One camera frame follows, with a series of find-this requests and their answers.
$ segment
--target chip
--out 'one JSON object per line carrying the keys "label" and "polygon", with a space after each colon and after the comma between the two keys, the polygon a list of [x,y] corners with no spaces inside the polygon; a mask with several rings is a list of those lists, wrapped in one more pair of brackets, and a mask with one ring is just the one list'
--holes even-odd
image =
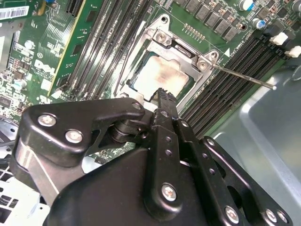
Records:
{"label": "chip", "polygon": [[196,11],[200,1],[199,0],[190,0],[190,2],[187,4],[186,9],[188,12],[193,13]]}
{"label": "chip", "polygon": [[275,4],[275,1],[271,0],[271,1],[268,2],[267,7],[271,8],[274,4]]}
{"label": "chip", "polygon": [[200,19],[201,21],[204,21],[206,19],[207,15],[209,14],[209,12],[210,12],[210,9],[207,6],[203,5],[199,9],[198,13],[196,14],[196,17],[198,19]]}
{"label": "chip", "polygon": [[236,34],[237,34],[237,30],[232,27],[228,32],[226,32],[223,35],[223,38],[227,41],[231,41]]}
{"label": "chip", "polygon": [[10,107],[11,100],[7,97],[0,96],[0,105],[3,107]]}
{"label": "chip", "polygon": [[175,2],[182,6],[185,4],[186,0],[176,0]]}
{"label": "chip", "polygon": [[15,71],[14,72],[14,79],[19,80],[22,79],[25,76],[25,73],[21,71]]}
{"label": "chip", "polygon": [[29,63],[25,63],[23,68],[24,68],[25,70],[29,71],[30,64],[29,64]]}
{"label": "chip", "polygon": [[24,67],[25,62],[24,61],[20,61],[19,62],[19,67],[23,68]]}
{"label": "chip", "polygon": [[218,13],[218,11],[221,9],[222,5],[221,3],[217,3],[216,6],[214,7],[214,12]]}
{"label": "chip", "polygon": [[92,21],[94,21],[94,18],[96,16],[96,14],[97,14],[97,11],[90,10],[90,12],[89,12],[89,14],[88,14],[88,16],[86,18],[86,22],[92,22]]}
{"label": "chip", "polygon": [[257,16],[260,18],[260,19],[264,19],[268,16],[269,14],[269,10],[265,7],[263,7],[257,14]]}
{"label": "chip", "polygon": [[223,34],[223,32],[227,29],[228,23],[224,20],[222,20],[216,27],[215,31],[218,34]]}
{"label": "chip", "polygon": [[219,18],[220,17],[216,13],[212,13],[210,17],[206,20],[206,24],[209,27],[214,27]]}
{"label": "chip", "polygon": [[279,12],[277,12],[277,15],[278,15],[280,18],[285,17],[286,14],[287,14],[287,10],[286,10],[285,8],[281,8],[281,9],[279,10]]}
{"label": "chip", "polygon": [[240,22],[239,19],[235,19],[233,20],[232,25],[235,27],[239,22]]}
{"label": "chip", "polygon": [[81,50],[82,44],[78,44],[74,47],[74,50],[72,52],[72,55],[78,54]]}
{"label": "chip", "polygon": [[294,31],[297,31],[297,30],[299,30],[299,28],[301,27],[301,22],[300,21],[296,21],[293,25],[292,25],[292,29],[294,30]]}
{"label": "chip", "polygon": [[227,10],[225,13],[224,13],[224,15],[222,15],[222,17],[225,19],[225,20],[227,20],[228,19],[228,17],[231,15],[231,12],[229,11],[229,10]]}

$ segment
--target pcie slot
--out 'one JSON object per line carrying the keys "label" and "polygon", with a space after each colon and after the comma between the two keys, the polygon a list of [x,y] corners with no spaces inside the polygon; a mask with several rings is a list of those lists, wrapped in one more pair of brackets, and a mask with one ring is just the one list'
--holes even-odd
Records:
{"label": "pcie slot", "polygon": [[[106,16],[104,15],[105,11],[108,10],[107,13],[111,13],[113,7],[110,7],[109,9],[108,6],[109,6],[109,3],[110,3],[110,0],[104,0],[102,6],[101,6],[101,9],[99,11],[99,14],[96,18],[96,21],[94,23],[94,26],[92,28],[92,31],[86,41],[86,44],[83,48],[83,51],[81,52],[80,54],[80,57],[79,57],[79,60],[73,70],[73,73],[71,74],[71,76],[68,78],[68,85],[72,85],[74,80],[78,77],[78,73],[79,73],[79,68],[80,68],[80,65],[81,65],[81,62],[84,60],[85,56],[87,55],[87,51],[91,45],[91,42],[93,40],[93,37],[94,37],[94,34],[98,28],[98,25],[101,23],[101,20],[103,20],[103,24],[106,24],[108,19],[109,19],[109,16]],[[104,30],[104,26],[101,26],[100,27],[100,31],[99,31],[99,34],[103,33],[103,30]]]}
{"label": "pcie slot", "polygon": [[126,39],[123,40],[123,43],[120,45],[117,54],[114,56],[113,61],[110,63],[110,66],[107,70],[107,73],[104,75],[103,80],[101,81],[101,84],[98,86],[96,92],[94,95],[90,96],[90,99],[94,99],[94,98],[100,98],[101,94],[103,93],[104,89],[106,88],[113,71],[116,68],[116,65],[118,64],[118,62],[120,62],[127,46],[131,43],[131,41],[133,40],[133,38],[135,37],[140,23],[142,22],[144,15],[147,13],[147,10],[149,9],[149,7],[151,6],[151,4],[153,3],[153,0],[148,0],[144,3],[142,3],[142,5],[139,7],[139,11],[136,14],[136,18],[133,18],[133,21],[135,21],[135,23],[132,23],[130,26],[130,29],[128,29],[128,36],[126,37]]}
{"label": "pcie slot", "polygon": [[131,15],[134,12],[134,9],[136,8],[136,4],[134,4],[132,1],[128,1],[126,7],[123,10],[123,15],[121,16],[120,23],[118,27],[115,29],[114,34],[111,35],[108,44],[106,45],[101,59],[98,63],[98,67],[96,72],[92,75],[90,78],[86,88],[83,90],[83,93],[87,92],[88,95],[93,90],[96,81],[99,78],[99,75],[101,74],[107,60],[109,59],[113,49],[115,48],[116,44],[118,43],[118,40],[120,37],[122,37],[122,34],[124,33],[125,29],[124,26],[127,25],[131,20]]}
{"label": "pcie slot", "polygon": [[113,24],[115,23],[116,19],[119,16],[120,13],[120,8],[122,6],[122,1],[115,1],[113,4],[113,7],[111,8],[111,13],[108,16],[107,22],[105,23],[105,26],[102,29],[102,32],[99,32],[96,38],[96,44],[94,45],[94,47],[92,48],[91,52],[87,52],[85,55],[88,55],[87,60],[84,62],[83,65],[81,65],[81,61],[78,61],[79,64],[79,68],[83,68],[82,73],[80,78],[76,81],[76,83],[74,83],[72,86],[74,87],[74,90],[76,92],[79,92],[81,90],[82,85],[84,84],[84,81],[87,79],[89,72],[93,66],[94,61],[97,58],[98,52],[100,51],[100,49],[102,48],[104,42],[105,42],[105,38],[107,37],[107,35],[109,34]]}
{"label": "pcie slot", "polygon": [[[264,67],[264,73],[262,74],[262,76],[267,73],[277,62],[279,61],[279,59],[274,58],[272,61],[270,61],[269,65],[267,65],[266,67]],[[236,103],[237,101],[239,101],[244,94],[246,94],[246,92],[253,86],[253,84],[246,82],[246,86],[236,95],[235,99],[232,100],[233,103]],[[218,122],[218,120],[228,111],[231,109],[232,105],[227,105],[226,107],[222,107],[221,110],[218,110],[218,114],[212,115],[212,117],[207,121],[207,123],[203,124],[203,127],[197,132],[197,137],[198,139],[200,139],[204,133],[206,131],[208,131],[212,125],[214,125],[215,123]]]}
{"label": "pcie slot", "polygon": [[66,13],[70,13],[72,16],[77,17],[82,3],[83,0],[69,0]]}

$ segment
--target screw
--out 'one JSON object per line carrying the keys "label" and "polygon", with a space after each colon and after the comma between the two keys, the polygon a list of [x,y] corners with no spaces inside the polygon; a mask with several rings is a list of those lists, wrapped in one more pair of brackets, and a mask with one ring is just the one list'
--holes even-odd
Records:
{"label": "screw", "polygon": [[56,124],[56,119],[55,119],[55,117],[53,117],[51,115],[44,114],[38,118],[38,122],[42,126],[51,127]]}
{"label": "screw", "polygon": [[210,145],[212,145],[212,146],[214,146],[214,142],[213,142],[213,140],[212,139],[207,139],[207,142],[210,144]]}
{"label": "screw", "polygon": [[229,218],[229,220],[232,223],[234,223],[234,224],[238,224],[239,223],[238,215],[237,215],[237,213],[235,212],[235,210],[232,207],[226,206],[225,212],[227,214],[227,217]]}
{"label": "screw", "polygon": [[172,202],[177,198],[175,189],[168,184],[163,184],[161,191],[164,198],[166,198],[168,201]]}
{"label": "screw", "polygon": [[277,211],[277,214],[280,217],[280,219],[282,219],[285,223],[288,223],[288,220],[286,219],[285,215],[282,212]]}
{"label": "screw", "polygon": [[207,69],[208,67],[208,63],[205,60],[200,60],[197,63],[197,67],[200,71],[204,71]]}
{"label": "screw", "polygon": [[211,54],[211,58],[212,58],[212,59],[216,59],[216,58],[217,58],[217,54],[216,54],[215,52],[213,52],[213,53]]}
{"label": "screw", "polygon": [[161,114],[164,116],[164,117],[167,117],[168,118],[168,113],[166,111],[161,111]]}
{"label": "screw", "polygon": [[136,102],[132,103],[132,106],[133,106],[134,108],[136,108],[137,110],[141,110],[140,105],[139,105],[138,103],[136,103]]}
{"label": "screw", "polygon": [[126,97],[128,97],[128,94],[126,94],[126,93],[121,93],[119,96],[122,97],[122,98],[126,98]]}
{"label": "screw", "polygon": [[270,211],[269,209],[267,209],[267,210],[265,211],[265,213],[267,214],[268,218],[269,218],[272,222],[277,223],[277,218],[276,218],[275,214],[274,214],[272,211]]}
{"label": "screw", "polygon": [[185,126],[185,127],[189,127],[188,123],[185,122],[185,121],[182,121],[182,125]]}
{"label": "screw", "polygon": [[82,134],[78,130],[75,130],[75,129],[67,131],[65,134],[65,137],[69,142],[74,143],[74,144],[77,144],[83,140]]}
{"label": "screw", "polygon": [[164,33],[158,33],[156,39],[159,43],[163,43],[166,40],[166,35]]}

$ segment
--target black dimm slot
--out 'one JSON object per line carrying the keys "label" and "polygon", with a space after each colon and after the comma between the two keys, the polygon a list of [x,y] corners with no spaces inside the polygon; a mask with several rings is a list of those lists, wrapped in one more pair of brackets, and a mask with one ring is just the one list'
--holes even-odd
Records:
{"label": "black dimm slot", "polygon": [[129,22],[129,17],[132,14],[133,10],[135,9],[135,4],[132,1],[128,1],[126,7],[123,9],[123,15],[121,16],[120,23],[117,28],[114,30],[114,33],[111,35],[108,44],[103,51],[102,57],[98,63],[98,67],[96,72],[93,74],[92,78],[90,79],[89,83],[87,84],[86,88],[83,90],[83,93],[87,92],[90,93],[95,86],[97,79],[99,78],[100,73],[102,72],[108,58],[110,57],[118,38],[124,32],[124,25]]}
{"label": "black dimm slot", "polygon": [[[262,47],[260,49],[258,49],[257,51],[254,51],[253,53],[251,53],[249,55],[249,58],[250,58],[250,64],[241,64],[239,65],[237,68],[235,67],[235,70],[237,72],[241,72],[241,73],[246,73],[246,69],[248,67],[251,67],[251,68],[254,68],[256,67],[256,65],[252,65],[252,62],[259,56],[259,52],[263,52],[263,50],[265,49],[265,47]],[[209,98],[209,100],[207,99],[205,101],[205,106],[202,107],[203,110],[205,110],[204,114],[211,108],[211,106],[214,104],[212,104],[212,102],[216,102],[219,98],[221,98],[224,93],[227,92],[227,90],[229,88],[231,88],[235,82],[237,82],[237,84],[240,84],[241,82],[244,82],[245,80],[243,79],[240,79],[240,78],[237,78],[233,75],[230,75],[230,79],[228,81],[225,81],[223,83],[222,86],[219,87],[219,92],[216,94],[216,95],[213,95],[211,96],[211,98]],[[197,122],[198,122],[198,119],[202,118],[203,115],[200,116],[200,114],[198,113],[197,116],[195,116],[193,119],[190,119],[191,120],[191,125],[195,125]]]}
{"label": "black dimm slot", "polygon": [[[277,62],[279,58],[275,56],[268,57],[265,62],[269,62],[268,65],[263,65],[258,68],[254,74],[256,79],[261,79]],[[231,90],[231,96],[228,98],[226,103],[223,103],[215,110],[214,113],[208,114],[206,121],[203,120],[200,124],[194,128],[198,138],[201,138],[204,133],[209,129],[214,123],[216,123],[231,107],[233,104],[237,103],[243,95],[254,85],[248,81],[240,81],[243,83],[240,88],[236,90]]]}
{"label": "black dimm slot", "polygon": [[[271,57],[272,56],[272,53],[271,52],[262,52],[263,53],[263,56],[260,57],[260,60],[261,61],[261,64],[264,64],[266,61],[266,57]],[[251,77],[254,77],[256,78],[256,74],[255,72],[257,72],[258,70],[256,70],[256,68],[261,68],[262,65],[251,65],[251,68],[249,69],[249,71],[251,71],[252,74],[249,74],[248,76],[251,76]],[[232,87],[231,87],[231,90],[237,90],[239,89],[239,87],[242,87],[244,86],[245,84],[247,83],[250,83],[249,81],[246,81],[246,80],[243,80],[243,79],[239,79],[237,78],[235,80],[235,82],[232,83]],[[234,91],[234,92],[227,92],[226,90],[222,90],[222,94],[221,96],[218,98],[218,101],[219,103],[218,104],[215,104],[213,105],[214,107],[211,109],[211,114],[216,114],[224,105],[226,105],[226,103],[231,100],[231,98],[233,98],[233,96],[237,93],[238,91]],[[208,121],[210,117],[209,114],[207,114],[206,116],[205,113],[203,113],[202,115],[200,115],[199,117],[199,121],[198,121],[198,126],[196,126],[194,129],[195,131],[199,131],[202,127],[202,125],[204,124],[204,122]]]}
{"label": "black dimm slot", "polygon": [[[110,2],[110,0],[104,0],[103,4],[101,6],[101,9],[100,9],[99,14],[98,14],[98,16],[96,18],[96,21],[94,23],[92,31],[89,34],[89,37],[88,37],[88,39],[86,41],[86,44],[85,44],[85,46],[84,46],[84,48],[83,48],[83,50],[82,50],[82,52],[80,54],[79,60],[77,61],[76,65],[75,65],[73,73],[68,78],[68,82],[67,82],[68,85],[71,85],[74,82],[75,78],[78,78],[79,68],[80,68],[81,63],[82,63],[85,55],[87,54],[87,51],[88,51],[88,49],[90,47],[90,44],[91,44],[91,42],[93,40],[94,33],[97,30],[97,25],[100,24],[100,22],[101,22],[102,19],[105,19],[104,24],[106,24],[106,22],[108,21],[109,17],[107,16],[106,18],[103,18],[103,14],[104,14],[106,8],[108,7],[108,3],[109,2]],[[103,32],[103,30],[104,30],[104,26],[102,26],[102,28],[100,29],[99,33],[101,34]]]}
{"label": "black dimm slot", "polygon": [[[261,50],[262,50],[262,48],[259,48],[259,49],[257,49],[257,51],[255,51],[255,53],[258,54],[258,52],[261,52]],[[271,55],[271,53],[268,51],[266,51],[264,54]],[[251,67],[249,68],[249,71],[251,73],[249,73],[249,74],[246,71],[246,69],[249,67],[249,65],[241,64],[237,70],[240,71],[241,73],[248,74],[248,76],[254,77],[254,73],[252,73],[252,70],[258,68],[258,66],[260,66],[260,65],[257,65],[257,64],[251,65]],[[231,80],[232,80],[231,84],[229,84],[226,89],[222,89],[219,92],[220,94],[218,97],[213,97],[213,98],[215,98],[215,102],[209,108],[204,108],[203,111],[198,113],[198,120],[196,120],[194,122],[194,125],[198,124],[198,126],[194,127],[195,131],[198,131],[200,129],[199,127],[202,125],[202,122],[204,122],[208,119],[208,115],[207,116],[204,116],[204,115],[208,112],[209,109],[210,109],[210,113],[214,114],[215,111],[217,111],[217,109],[219,108],[220,104],[224,105],[224,102],[227,102],[235,94],[233,92],[227,92],[227,90],[229,90],[229,89],[236,90],[239,88],[239,86],[242,86],[243,84],[248,82],[246,80],[239,79],[239,78],[231,78]]]}
{"label": "black dimm slot", "polygon": [[[246,57],[250,51],[254,48],[254,46],[256,46],[258,42],[256,40],[251,40],[250,42],[246,43],[246,46],[244,46],[245,48],[243,48],[243,52],[247,52],[247,54],[244,56]],[[228,62],[226,64],[226,67],[231,69],[231,70],[235,70],[236,67],[239,65],[239,63],[243,60],[243,57],[240,56],[235,56],[234,58],[232,58],[230,60],[230,62]],[[226,72],[218,72],[216,78],[214,79],[214,81],[212,81],[209,86],[208,91],[209,92],[203,92],[203,96],[202,98],[200,98],[200,100],[202,100],[203,103],[209,105],[210,103],[212,103],[211,101],[208,101],[208,98],[212,95],[215,94],[215,91],[217,89],[224,89],[229,87],[229,84],[233,81],[237,79],[237,77],[234,77],[233,75],[229,75]],[[192,114],[190,117],[187,118],[187,120],[191,120],[192,122],[192,126],[194,126],[193,121],[198,117],[197,115],[198,111],[195,111],[194,114]]]}
{"label": "black dimm slot", "polygon": [[[249,50],[255,45],[255,43],[258,42],[257,40],[253,39],[252,37],[248,39],[248,41],[243,45],[239,51],[242,52],[249,52]],[[225,65],[225,67],[233,70],[233,68],[237,65],[237,60],[239,60],[241,57],[241,54],[236,54],[230,59],[230,61]],[[195,100],[194,103],[191,104],[189,107],[190,109],[193,109],[199,105],[198,100],[202,100],[203,102],[206,101],[206,98],[204,98],[207,95],[210,95],[213,93],[221,84],[223,84],[223,81],[225,81],[228,77],[229,74],[226,75],[227,73],[224,72],[218,72],[217,76],[214,78],[213,81],[206,87],[206,89],[200,94],[200,96]],[[183,118],[190,119],[192,115],[190,115],[189,111],[184,112],[182,115]]]}
{"label": "black dimm slot", "polygon": [[[279,59],[275,59],[275,58],[274,58],[274,59],[271,61],[270,66],[267,67],[268,70],[270,70],[270,69],[271,69],[278,61],[279,61]],[[234,102],[234,103],[238,102],[238,101],[244,96],[244,94],[246,94],[246,92],[247,92],[250,88],[252,88],[252,86],[253,86],[253,84],[247,83],[247,86],[245,86],[244,89],[241,90],[240,93],[238,93],[238,94],[235,96],[235,99],[233,100],[233,102]],[[219,114],[213,115],[213,116],[212,116],[213,119],[212,119],[212,120],[211,120],[211,119],[208,120],[208,121],[204,124],[203,128],[202,128],[201,130],[199,130],[199,132],[197,133],[198,139],[201,139],[202,136],[204,135],[204,133],[205,133],[206,131],[208,131],[208,129],[210,129],[210,128],[212,127],[212,125],[214,125],[215,123],[217,123],[218,120],[219,120],[219,119],[220,119],[227,111],[229,111],[229,110],[231,109],[231,107],[232,107],[232,105],[228,105],[226,108],[222,108],[221,111],[218,111]]]}
{"label": "black dimm slot", "polygon": [[[225,67],[261,79],[282,58],[275,52],[276,49],[271,50],[267,43],[252,35]],[[182,117],[201,138],[253,86],[251,82],[218,72]]]}
{"label": "black dimm slot", "polygon": [[103,32],[98,33],[97,36],[97,42],[95,44],[95,48],[88,54],[88,59],[84,63],[84,69],[82,72],[81,78],[78,80],[78,82],[75,85],[75,90],[79,92],[81,90],[81,87],[84,85],[84,81],[87,79],[89,72],[93,66],[94,61],[97,58],[98,52],[103,46],[103,43],[105,42],[105,38],[109,34],[115,20],[117,19],[117,16],[119,15],[120,8],[122,6],[123,1],[115,1],[113,7],[112,7],[112,12],[109,15],[108,22],[105,24]]}
{"label": "black dimm slot", "polygon": [[136,16],[136,19],[134,19],[135,23],[133,25],[131,25],[131,29],[129,29],[129,34],[126,38],[125,41],[123,41],[123,43],[125,43],[125,45],[120,45],[119,50],[117,51],[118,54],[117,56],[114,57],[114,60],[110,63],[110,66],[108,68],[108,72],[105,74],[101,84],[98,86],[96,93],[90,97],[90,99],[93,98],[100,98],[102,92],[104,91],[106,85],[108,84],[111,75],[114,71],[114,69],[116,68],[116,65],[118,62],[120,62],[124,51],[127,49],[127,45],[129,45],[132,41],[132,39],[134,38],[134,36],[137,33],[137,30],[139,29],[139,26],[144,18],[144,15],[147,13],[147,10],[149,9],[149,7],[151,6],[151,4],[153,3],[153,0],[149,0],[147,1],[143,6],[141,6],[140,8],[142,8],[142,10],[140,11],[140,13],[138,13],[138,16]]}

